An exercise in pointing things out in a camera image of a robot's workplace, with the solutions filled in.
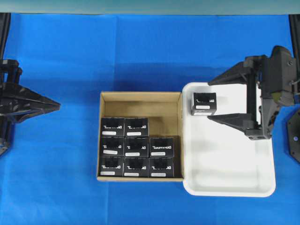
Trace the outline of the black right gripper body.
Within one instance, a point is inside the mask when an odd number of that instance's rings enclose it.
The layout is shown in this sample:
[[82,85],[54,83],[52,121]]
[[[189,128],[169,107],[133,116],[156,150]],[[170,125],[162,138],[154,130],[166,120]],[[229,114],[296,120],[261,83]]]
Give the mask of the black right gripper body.
[[293,82],[297,80],[296,59],[288,49],[277,45],[269,57],[246,57],[243,67],[250,68],[251,75],[261,90],[261,124],[256,128],[246,129],[245,135],[250,140],[270,139],[281,107],[295,104]]

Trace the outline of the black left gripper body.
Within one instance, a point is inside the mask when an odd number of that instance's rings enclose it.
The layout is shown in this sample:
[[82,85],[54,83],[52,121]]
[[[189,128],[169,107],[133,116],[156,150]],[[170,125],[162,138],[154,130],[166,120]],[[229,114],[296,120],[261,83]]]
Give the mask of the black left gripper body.
[[53,106],[36,101],[40,94],[19,84],[22,69],[16,60],[0,61],[0,153],[10,147],[14,124],[31,117],[31,112]]

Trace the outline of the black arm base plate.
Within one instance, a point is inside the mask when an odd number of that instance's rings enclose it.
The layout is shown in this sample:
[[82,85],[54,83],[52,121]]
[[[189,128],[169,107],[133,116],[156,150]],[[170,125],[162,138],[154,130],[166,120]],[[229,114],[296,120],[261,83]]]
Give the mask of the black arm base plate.
[[285,122],[285,153],[297,164],[300,164],[300,109],[292,112]]

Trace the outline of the left gripper black taped finger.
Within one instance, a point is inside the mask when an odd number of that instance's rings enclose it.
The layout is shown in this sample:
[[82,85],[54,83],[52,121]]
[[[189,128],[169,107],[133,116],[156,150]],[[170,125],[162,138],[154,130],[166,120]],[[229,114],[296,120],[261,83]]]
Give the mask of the left gripper black taped finger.
[[53,101],[47,97],[41,96],[41,95],[36,99],[36,101],[39,103],[42,103],[42,104],[51,105],[53,107],[60,108],[60,103]]
[[48,114],[52,113],[54,111],[58,111],[60,109],[59,106],[51,107],[51,108],[45,108],[45,109],[38,109],[36,112],[31,112],[28,114],[29,117],[36,117],[42,114]]

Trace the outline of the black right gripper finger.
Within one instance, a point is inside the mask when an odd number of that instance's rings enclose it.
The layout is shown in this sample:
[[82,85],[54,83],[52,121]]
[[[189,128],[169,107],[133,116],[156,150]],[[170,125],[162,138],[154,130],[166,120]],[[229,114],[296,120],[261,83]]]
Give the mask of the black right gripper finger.
[[239,62],[208,82],[208,85],[247,84],[247,75],[249,74],[250,67],[245,67],[243,62]]
[[246,130],[252,129],[252,115],[249,113],[210,115],[207,116],[207,118],[216,123],[239,130],[243,133],[245,133]]

